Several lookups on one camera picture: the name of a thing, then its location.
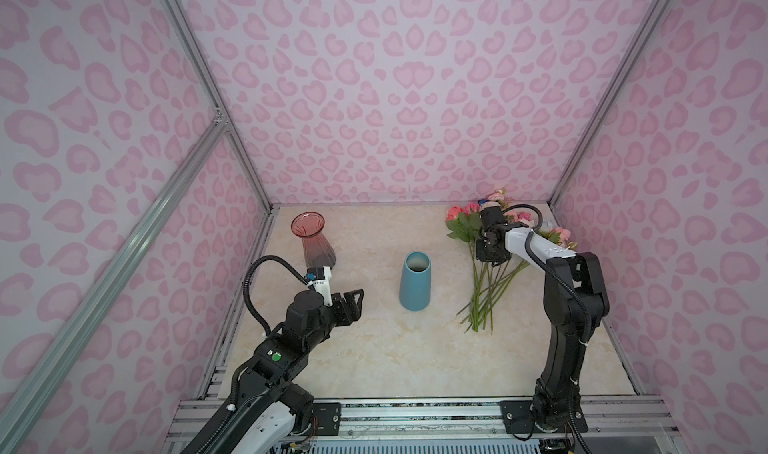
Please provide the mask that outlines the teal ceramic vase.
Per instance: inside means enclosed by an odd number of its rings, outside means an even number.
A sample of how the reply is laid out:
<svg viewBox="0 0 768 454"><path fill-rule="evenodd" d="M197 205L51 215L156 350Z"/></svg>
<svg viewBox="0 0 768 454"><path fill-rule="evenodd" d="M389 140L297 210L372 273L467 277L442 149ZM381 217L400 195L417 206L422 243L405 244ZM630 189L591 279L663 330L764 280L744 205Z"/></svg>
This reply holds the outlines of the teal ceramic vase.
<svg viewBox="0 0 768 454"><path fill-rule="evenodd" d="M412 312L424 310L431 301L431 260L423 252L412 252L404 260L399 288L401 305Z"/></svg>

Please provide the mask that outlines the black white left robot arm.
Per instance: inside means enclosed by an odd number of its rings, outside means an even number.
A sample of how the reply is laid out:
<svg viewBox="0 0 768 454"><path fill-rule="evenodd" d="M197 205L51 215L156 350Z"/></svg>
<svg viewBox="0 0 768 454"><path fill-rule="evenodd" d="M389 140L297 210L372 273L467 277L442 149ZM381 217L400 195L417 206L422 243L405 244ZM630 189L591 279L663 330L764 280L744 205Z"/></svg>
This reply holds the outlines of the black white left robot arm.
<svg viewBox="0 0 768 454"><path fill-rule="evenodd" d="M314 397L294 382L311 351L336 327L362 315L361 289L331 295L326 304L315 291L298 293L285 320L235 369L230 394L185 453L267 453L291 433L312 429Z"/></svg>

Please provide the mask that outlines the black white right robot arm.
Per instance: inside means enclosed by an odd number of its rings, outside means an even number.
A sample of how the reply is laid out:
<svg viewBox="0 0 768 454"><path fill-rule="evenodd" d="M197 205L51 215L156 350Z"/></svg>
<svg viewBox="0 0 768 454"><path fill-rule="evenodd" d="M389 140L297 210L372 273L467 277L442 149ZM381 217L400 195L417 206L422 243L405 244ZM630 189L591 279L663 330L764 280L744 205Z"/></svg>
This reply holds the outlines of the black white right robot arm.
<svg viewBox="0 0 768 454"><path fill-rule="evenodd" d="M580 403L580 375L586 350L601 320L610 310L599 259L564 247L509 213L538 208L518 204L507 209L496 203L482 205L477 259L500 264L517 256L544 273L543 307L551 325L546 363L536 381L525 419L508 416L513 426L533 433L555 433L568 428L580 437L587 430Z"/></svg>

